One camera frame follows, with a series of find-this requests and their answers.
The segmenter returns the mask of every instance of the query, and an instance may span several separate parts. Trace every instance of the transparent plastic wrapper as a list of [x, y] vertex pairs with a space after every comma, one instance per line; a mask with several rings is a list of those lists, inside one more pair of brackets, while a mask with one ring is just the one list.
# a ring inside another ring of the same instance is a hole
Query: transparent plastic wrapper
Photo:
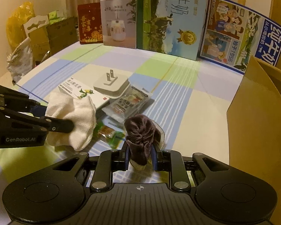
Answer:
[[152, 93], [132, 85], [119, 99], [102, 110], [119, 123], [124, 123], [126, 118], [136, 114], [151, 97]]
[[33, 17], [35, 17], [33, 4], [31, 2], [24, 2], [21, 6], [16, 8], [11, 17], [7, 19], [6, 36], [12, 51], [25, 40], [26, 34], [23, 24], [27, 23], [28, 20]]
[[104, 141], [112, 149], [117, 149], [119, 143], [125, 138], [125, 134], [99, 122], [94, 129], [93, 138]]
[[26, 38], [7, 58], [7, 69], [13, 81], [18, 82], [35, 67], [35, 61], [30, 46], [30, 38]]

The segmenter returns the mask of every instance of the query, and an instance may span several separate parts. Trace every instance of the brown velvet fabric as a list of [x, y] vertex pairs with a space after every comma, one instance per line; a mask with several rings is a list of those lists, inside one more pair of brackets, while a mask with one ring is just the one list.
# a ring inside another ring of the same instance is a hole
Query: brown velvet fabric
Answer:
[[125, 120], [126, 142], [130, 158], [139, 165], [146, 165], [153, 141], [160, 141], [160, 133], [147, 116], [138, 114]]

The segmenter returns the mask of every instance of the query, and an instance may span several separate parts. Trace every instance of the green package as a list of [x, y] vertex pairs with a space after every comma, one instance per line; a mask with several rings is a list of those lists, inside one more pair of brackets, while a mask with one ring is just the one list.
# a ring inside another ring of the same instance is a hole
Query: green package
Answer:
[[109, 144], [112, 149], [117, 149], [124, 137], [124, 133], [115, 131], [113, 128], [104, 125], [102, 122], [97, 123], [93, 132], [93, 138], [104, 141]]

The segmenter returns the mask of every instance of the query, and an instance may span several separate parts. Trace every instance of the ribbed black surface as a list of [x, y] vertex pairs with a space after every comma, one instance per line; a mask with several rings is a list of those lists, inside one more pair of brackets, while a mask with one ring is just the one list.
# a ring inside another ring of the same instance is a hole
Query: ribbed black surface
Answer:
[[108, 192], [91, 195], [78, 213], [56, 224], [222, 225], [202, 214], [187, 194], [174, 193], [166, 184], [115, 184]]

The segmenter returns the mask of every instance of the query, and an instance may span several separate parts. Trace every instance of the blue milk box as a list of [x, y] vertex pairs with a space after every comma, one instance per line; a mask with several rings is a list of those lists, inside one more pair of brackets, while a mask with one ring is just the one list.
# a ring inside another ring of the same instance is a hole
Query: blue milk box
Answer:
[[137, 0], [137, 48], [196, 60], [207, 0]]
[[275, 66], [281, 53], [281, 26], [227, 0], [209, 0], [200, 57], [244, 73], [251, 56]]

